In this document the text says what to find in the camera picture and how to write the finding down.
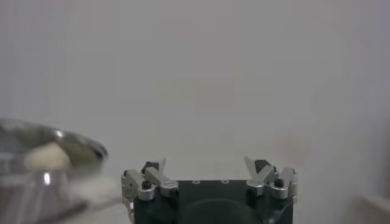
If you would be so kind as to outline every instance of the white wall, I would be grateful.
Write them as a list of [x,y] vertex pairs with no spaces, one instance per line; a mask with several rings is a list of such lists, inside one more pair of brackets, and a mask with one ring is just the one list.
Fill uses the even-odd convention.
[[244,155],[268,158],[299,171],[307,224],[382,187],[385,0],[0,4],[11,115],[100,140],[110,175],[166,156],[173,178],[247,178]]

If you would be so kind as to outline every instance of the bolt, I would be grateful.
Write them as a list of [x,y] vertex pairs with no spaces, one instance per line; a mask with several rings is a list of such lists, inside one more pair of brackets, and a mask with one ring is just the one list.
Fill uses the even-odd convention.
[[150,181],[145,180],[142,182],[142,189],[148,190],[150,188],[152,188],[152,183]]
[[285,186],[285,182],[283,181],[283,179],[276,179],[274,181],[274,186],[275,187],[284,187]]

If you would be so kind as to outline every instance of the metal gripper jaw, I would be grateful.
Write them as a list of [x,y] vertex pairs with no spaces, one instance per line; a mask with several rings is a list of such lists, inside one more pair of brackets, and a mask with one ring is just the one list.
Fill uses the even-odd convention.
[[297,201],[297,174],[293,168],[284,168],[280,173],[276,167],[263,159],[244,158],[250,179],[247,188],[257,197],[262,196],[266,187],[271,190],[271,196],[277,199],[292,197]]
[[165,158],[148,161],[141,169],[125,170],[121,177],[122,203],[126,206],[129,219],[133,222],[133,201],[138,197],[141,201],[150,201],[156,197],[157,188],[165,197],[176,197],[179,184],[163,175]]

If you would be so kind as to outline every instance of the dough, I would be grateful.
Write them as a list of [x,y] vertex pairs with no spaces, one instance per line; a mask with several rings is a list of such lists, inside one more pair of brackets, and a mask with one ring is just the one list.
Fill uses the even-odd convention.
[[24,158],[24,165],[33,171],[72,167],[69,156],[54,142],[39,146],[29,152]]

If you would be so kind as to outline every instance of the stainless steel bowl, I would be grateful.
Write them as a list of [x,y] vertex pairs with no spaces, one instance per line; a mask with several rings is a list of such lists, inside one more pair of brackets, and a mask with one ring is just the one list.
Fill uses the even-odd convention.
[[18,131],[36,134],[39,144],[53,141],[80,144],[92,150],[98,162],[71,169],[30,171],[24,167],[22,160],[34,145],[21,149],[18,145],[3,141],[3,145],[0,145],[0,223],[37,223],[61,217],[82,206],[82,201],[65,193],[66,188],[75,180],[99,173],[108,156],[104,146],[82,135],[57,128],[0,119],[0,135],[14,136]]

